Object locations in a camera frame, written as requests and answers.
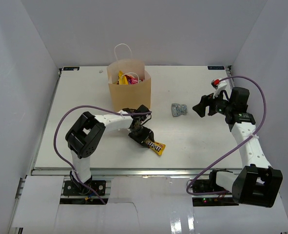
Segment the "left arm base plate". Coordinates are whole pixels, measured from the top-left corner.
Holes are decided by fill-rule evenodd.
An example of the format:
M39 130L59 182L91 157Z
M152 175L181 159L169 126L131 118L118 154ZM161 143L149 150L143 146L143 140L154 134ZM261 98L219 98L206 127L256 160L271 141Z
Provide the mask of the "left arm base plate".
M90 188L95 190L99 196L105 195L106 190L106 181L105 180L92 180L92 182L88 185ZM71 180L66 180L64 182L63 192L64 196L79 196L79 195L95 195L93 191L86 188L82 184L76 185Z

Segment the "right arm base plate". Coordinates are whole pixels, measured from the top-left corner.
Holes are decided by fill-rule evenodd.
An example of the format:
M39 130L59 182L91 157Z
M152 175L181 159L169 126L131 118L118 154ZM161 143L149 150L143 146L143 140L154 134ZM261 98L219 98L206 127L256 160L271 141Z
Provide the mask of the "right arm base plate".
M201 195L192 197L194 207L225 207L238 206L233 201L230 192L219 186L212 186L208 179L198 179L190 188L192 193L200 193Z

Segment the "yellow snack bar packet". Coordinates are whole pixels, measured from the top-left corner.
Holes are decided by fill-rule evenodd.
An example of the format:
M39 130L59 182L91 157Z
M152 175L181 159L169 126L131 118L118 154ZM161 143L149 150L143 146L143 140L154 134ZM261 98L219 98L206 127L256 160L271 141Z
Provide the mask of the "yellow snack bar packet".
M129 84L126 75L122 71L119 71L119 73L118 73L118 84L119 85L128 85Z

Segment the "silver foil snack packet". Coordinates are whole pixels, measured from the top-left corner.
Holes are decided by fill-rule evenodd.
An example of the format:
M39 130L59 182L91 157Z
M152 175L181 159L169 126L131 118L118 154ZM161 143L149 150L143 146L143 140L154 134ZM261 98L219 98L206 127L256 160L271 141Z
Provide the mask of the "silver foil snack packet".
M188 108L186 104L179 104L179 103L171 104L171 113L173 117L186 115L187 112L188 112Z

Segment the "yellow M&M's packet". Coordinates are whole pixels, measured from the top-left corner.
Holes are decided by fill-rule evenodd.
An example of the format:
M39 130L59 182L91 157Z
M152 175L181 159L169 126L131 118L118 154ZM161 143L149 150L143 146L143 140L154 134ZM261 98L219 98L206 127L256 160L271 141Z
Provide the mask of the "yellow M&M's packet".
M148 147L155 152L158 156L161 156L166 148L165 144L162 144L160 142L153 142L151 140L146 140L145 143L148 145Z

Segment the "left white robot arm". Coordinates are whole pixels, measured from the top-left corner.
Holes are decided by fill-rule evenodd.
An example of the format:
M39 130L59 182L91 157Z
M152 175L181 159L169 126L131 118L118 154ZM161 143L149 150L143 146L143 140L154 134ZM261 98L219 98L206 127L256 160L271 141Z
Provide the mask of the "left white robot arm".
M117 113L92 115L84 112L65 136L72 154L74 169L71 180L74 189L81 195L91 188L90 156L95 152L104 133L127 129L128 136L142 147L148 148L147 141L154 142L154 133L144 126L151 112L145 105L137 109L124 108Z

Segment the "colourful Fox's candy bag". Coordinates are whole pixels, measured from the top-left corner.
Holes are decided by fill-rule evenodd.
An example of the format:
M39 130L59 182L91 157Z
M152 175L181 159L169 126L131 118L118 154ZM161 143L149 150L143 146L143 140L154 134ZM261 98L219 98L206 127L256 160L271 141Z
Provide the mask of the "colourful Fox's candy bag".
M135 77L135 78L140 79L139 76L138 76L136 73L125 73L125 75L131 75L131 76L133 76L133 77Z

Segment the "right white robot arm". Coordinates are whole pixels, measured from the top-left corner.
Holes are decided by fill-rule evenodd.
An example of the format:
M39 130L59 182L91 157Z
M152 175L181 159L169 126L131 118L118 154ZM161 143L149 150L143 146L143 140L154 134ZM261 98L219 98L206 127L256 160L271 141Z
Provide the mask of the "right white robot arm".
M239 175L227 169L214 169L209 174L208 191L215 195L228 191L237 204L246 204L271 208L279 192L283 175L274 169L266 159L257 137L255 120L247 112L250 92L248 89L235 87L229 99L224 99L226 91L203 95L193 110L200 117L220 113L225 116L232 136L239 146L242 171Z

